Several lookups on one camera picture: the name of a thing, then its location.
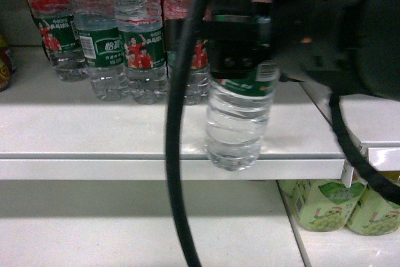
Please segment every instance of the store shelf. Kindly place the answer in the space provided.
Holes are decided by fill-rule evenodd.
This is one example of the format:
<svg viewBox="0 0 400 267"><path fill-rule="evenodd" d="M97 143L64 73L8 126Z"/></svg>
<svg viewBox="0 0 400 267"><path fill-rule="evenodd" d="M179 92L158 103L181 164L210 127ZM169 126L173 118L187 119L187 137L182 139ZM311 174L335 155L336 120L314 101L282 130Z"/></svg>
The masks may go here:
<svg viewBox="0 0 400 267"><path fill-rule="evenodd" d="M166 105L97 100L89 81L64 83L41 48L16 48L0 94L0 179L164 179ZM184 179L340 178L344 158L297 83L282 83L255 167L229 173L204 153L206 105L184 109Z"/></svg>
<svg viewBox="0 0 400 267"><path fill-rule="evenodd" d="M331 119L329 89L316 83L303 83L304 90L323 115ZM341 98L344 120L371 164L380 171L400 170L400 102L365 95Z"/></svg>
<svg viewBox="0 0 400 267"><path fill-rule="evenodd" d="M288 199L284 196L288 208ZM327 233L302 228L288 212L306 267L398 266L400 231L384 236L361 236L347 227Z"/></svg>
<svg viewBox="0 0 400 267"><path fill-rule="evenodd" d="M277 188L184 183L203 266L304 266ZM2 266L187 266L165 181L6 181L0 195Z"/></svg>

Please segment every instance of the water bottle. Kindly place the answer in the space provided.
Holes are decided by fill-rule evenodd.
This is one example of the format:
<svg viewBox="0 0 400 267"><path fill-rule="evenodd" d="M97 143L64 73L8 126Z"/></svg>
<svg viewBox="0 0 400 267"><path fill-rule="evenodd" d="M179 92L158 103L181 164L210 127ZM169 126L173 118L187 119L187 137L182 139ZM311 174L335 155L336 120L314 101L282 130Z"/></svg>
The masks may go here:
<svg viewBox="0 0 400 267"><path fill-rule="evenodd" d="M92 89L103 101L128 96L114 0L71 0Z"/></svg>
<svg viewBox="0 0 400 267"><path fill-rule="evenodd" d="M69 0L27 0L45 50L62 81L87 78Z"/></svg>
<svg viewBox="0 0 400 267"><path fill-rule="evenodd" d="M129 92L137 103L162 101L168 90L160 0L115 0Z"/></svg>
<svg viewBox="0 0 400 267"><path fill-rule="evenodd" d="M259 22L268 20L260 17ZM211 78L206 152L215 166L242 170L258 159L278 79L273 61L259 64L244 79Z"/></svg>
<svg viewBox="0 0 400 267"><path fill-rule="evenodd" d="M190 0L164 0L164 19L184 19L188 13ZM168 76L173 76L176 52L167 52ZM200 103L206 96L209 81L209 65L206 41L198 39L193 53L191 70L185 93L185 104Z"/></svg>

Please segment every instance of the green juice box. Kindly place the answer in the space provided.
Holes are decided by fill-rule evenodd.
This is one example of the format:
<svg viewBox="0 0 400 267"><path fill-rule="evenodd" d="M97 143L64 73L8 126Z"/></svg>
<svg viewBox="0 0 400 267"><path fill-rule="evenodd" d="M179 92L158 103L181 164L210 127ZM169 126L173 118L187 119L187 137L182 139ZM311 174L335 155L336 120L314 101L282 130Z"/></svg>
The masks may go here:
<svg viewBox="0 0 400 267"><path fill-rule="evenodd" d="M297 180L291 207L303 228L334 231L346 224L364 190L358 180L353 180L350 188L339 180Z"/></svg>
<svg viewBox="0 0 400 267"><path fill-rule="evenodd" d="M369 186L357 202L346 226L365 236L379 236L396 231L400 226L400 206L385 200Z"/></svg>
<svg viewBox="0 0 400 267"><path fill-rule="evenodd" d="M289 197L293 196L294 189L296 187L297 180L296 179L280 179L278 185L281 191Z"/></svg>

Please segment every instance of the black cable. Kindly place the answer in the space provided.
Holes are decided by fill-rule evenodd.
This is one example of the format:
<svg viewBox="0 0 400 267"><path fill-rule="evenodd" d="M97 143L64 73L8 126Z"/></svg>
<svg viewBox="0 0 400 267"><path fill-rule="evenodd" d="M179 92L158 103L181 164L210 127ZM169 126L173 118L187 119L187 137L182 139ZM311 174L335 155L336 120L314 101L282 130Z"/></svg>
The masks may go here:
<svg viewBox="0 0 400 267"><path fill-rule="evenodd" d="M208 1L191 0L181 33L174 74L171 79L166 121L165 153L169 200L179 242L189 267L200 267L201 264L196 253L183 201L179 161L180 132L184 93L196 43L196 33L200 28Z"/></svg>
<svg viewBox="0 0 400 267"><path fill-rule="evenodd" d="M337 141L342 147L347 160L350 162L364 178L373 190L378 192L383 198L400 205L400 187L392 184L390 180L378 173L368 161L361 155L357 147L351 141L349 132L344 124L340 110L340 97L336 93L332 93L329 101L329 107L332 114L332 129L336 134Z"/></svg>

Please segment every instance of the bottle bottom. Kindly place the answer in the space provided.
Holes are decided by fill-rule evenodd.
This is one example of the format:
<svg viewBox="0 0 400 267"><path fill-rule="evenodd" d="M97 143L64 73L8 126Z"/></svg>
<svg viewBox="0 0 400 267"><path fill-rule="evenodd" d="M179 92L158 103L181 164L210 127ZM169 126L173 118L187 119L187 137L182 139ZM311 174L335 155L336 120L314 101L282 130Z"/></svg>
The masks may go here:
<svg viewBox="0 0 400 267"><path fill-rule="evenodd" d="M133 69L125 67L129 92L139 104L154 104L163 101L168 90L165 65L152 69Z"/></svg>
<svg viewBox="0 0 400 267"><path fill-rule="evenodd" d="M173 76L173 68L168 66L168 75ZM186 85L184 105L194 106L202 103L208 96L209 67L190 70Z"/></svg>
<svg viewBox="0 0 400 267"><path fill-rule="evenodd" d="M202 103L207 98L207 94L193 94L185 95L184 105L194 106L196 104Z"/></svg>
<svg viewBox="0 0 400 267"><path fill-rule="evenodd" d="M92 90L103 101L118 101L129 95L123 65L109 68L87 67Z"/></svg>
<svg viewBox="0 0 400 267"><path fill-rule="evenodd" d="M74 82L88 78L85 60L84 58L77 58L77 56L78 54L75 52L67 54L53 52L50 54L51 64L61 81Z"/></svg>
<svg viewBox="0 0 400 267"><path fill-rule="evenodd" d="M250 168L259 157L261 143L225 144L213 139L206 139L206 154L218 168L237 171Z"/></svg>
<svg viewBox="0 0 400 267"><path fill-rule="evenodd" d="M66 81L69 83L75 82L75 81L83 81L88 78L88 74L86 72L86 69L61 69L57 68L56 69L56 74L57 77L61 81Z"/></svg>
<svg viewBox="0 0 400 267"><path fill-rule="evenodd" d="M131 96L139 104L154 104L163 101L166 97L166 91L153 90L131 90Z"/></svg>

